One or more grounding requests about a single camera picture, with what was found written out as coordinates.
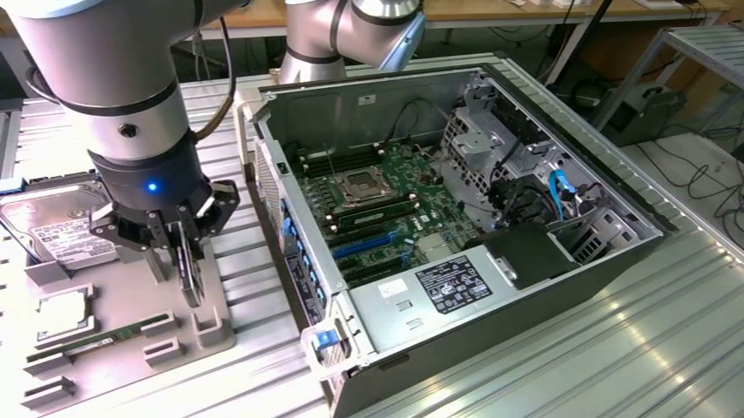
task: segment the circuit board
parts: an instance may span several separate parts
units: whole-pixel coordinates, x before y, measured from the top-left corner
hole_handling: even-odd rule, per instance
[[[382,234],[388,234],[390,243],[369,251],[337,258],[337,264],[345,274],[346,281],[353,287],[361,286],[390,273],[397,273],[434,261],[430,260],[432,255],[428,258],[417,247],[417,242],[424,237],[438,233],[453,252],[457,253],[461,251],[468,240],[478,235],[476,226],[462,212],[462,209],[458,208],[458,202],[453,195],[441,182],[437,184],[436,178],[438,173],[436,167],[440,163],[432,162],[424,153],[413,152],[410,149],[405,150],[405,147],[405,145],[392,145],[378,165],[372,165],[362,169],[357,168],[349,172],[336,172],[334,175],[314,179],[301,179],[302,191],[310,204],[313,215],[321,225],[321,231],[332,247],[332,252],[338,248],[353,246],[368,240],[365,238],[344,242],[342,245],[334,245],[334,242],[338,241],[337,238],[345,237],[344,230],[338,231],[340,233],[334,233],[327,229],[327,215],[330,213],[345,213],[345,205],[357,205],[356,203],[349,203],[349,195],[345,195],[346,189],[342,187],[342,183],[346,182],[350,176],[349,173],[358,177],[364,175],[365,181],[370,181],[374,184],[376,190],[373,192],[381,194],[378,197],[380,202],[393,199],[396,196],[410,195],[410,193],[417,196],[416,208],[414,205],[409,205],[410,213],[406,216],[400,216],[398,210],[397,213],[393,213],[398,217],[385,220],[382,214],[386,213],[385,211],[390,214],[396,206],[401,207],[410,202],[393,202],[384,210],[369,211],[376,212],[380,219],[372,218],[368,223],[374,224],[377,228],[382,226]],[[364,196],[372,194],[369,192],[370,187],[364,188],[364,190],[366,192]],[[382,267],[386,265],[386,262],[388,266],[394,266],[396,268],[390,270],[381,269],[380,273],[373,275],[365,274],[364,277],[354,273],[362,273],[370,267],[372,269],[377,266]]]

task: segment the green circuit board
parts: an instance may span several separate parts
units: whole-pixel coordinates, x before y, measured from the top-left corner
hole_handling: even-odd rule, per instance
[[[353,286],[361,286],[364,283],[389,275],[385,273],[386,271],[381,271],[378,274],[365,274],[364,277],[357,277],[358,274],[354,272],[365,273],[365,268],[368,270],[374,269],[388,262],[394,267],[389,273],[397,273],[430,262],[432,260],[428,259],[417,248],[417,241],[424,237],[440,233],[453,252],[457,253],[461,251],[468,240],[478,236],[477,227],[462,210],[458,209],[457,200],[446,190],[446,187],[434,181],[438,176],[436,167],[440,163],[432,163],[424,154],[410,152],[410,150],[408,150],[408,156],[405,156],[402,150],[404,145],[392,145],[389,150],[386,150],[386,157],[378,165],[370,165],[362,169],[356,168],[348,172],[336,172],[336,175],[314,179],[301,179],[302,191],[321,226],[321,231],[332,247],[332,252],[338,248],[365,242],[369,239],[354,240],[338,246],[330,245],[333,239],[345,236],[344,226],[354,224],[352,221],[344,222],[345,219],[361,221],[360,226],[370,225],[378,228],[382,226],[382,236],[386,233],[394,233],[394,239],[386,246],[337,259],[337,264],[342,269],[346,281]],[[384,179],[386,184],[382,188],[392,198],[414,193],[417,195],[416,208],[412,202],[405,202],[404,204],[390,204],[382,209],[369,211],[376,214],[372,217],[368,216],[366,218],[369,219],[365,219],[368,212],[341,218],[341,215],[349,209],[349,207],[345,207],[345,204],[350,205],[348,196],[345,196],[346,189],[344,183],[353,175],[360,175],[360,177],[366,179],[370,176],[377,176],[378,182],[376,184],[380,184],[380,179]],[[372,202],[385,199],[388,198],[366,200],[357,205],[365,206]],[[410,214],[400,216],[402,213],[406,213],[402,211],[410,211]],[[336,222],[342,226],[342,230],[338,232],[333,232],[327,228],[326,216],[330,213],[336,214]],[[398,217],[386,220],[386,215]]]

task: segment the blue pcie slot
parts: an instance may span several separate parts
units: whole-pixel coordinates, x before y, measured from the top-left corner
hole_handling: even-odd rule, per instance
[[[396,240],[396,233],[389,233],[384,237],[368,239],[366,241],[360,242],[358,244],[353,244],[350,246],[345,246],[334,251],[334,259],[341,259],[342,257],[348,257],[349,255],[354,255],[361,253],[362,251],[372,250],[373,248],[378,248],[381,246],[386,246],[393,243]]]

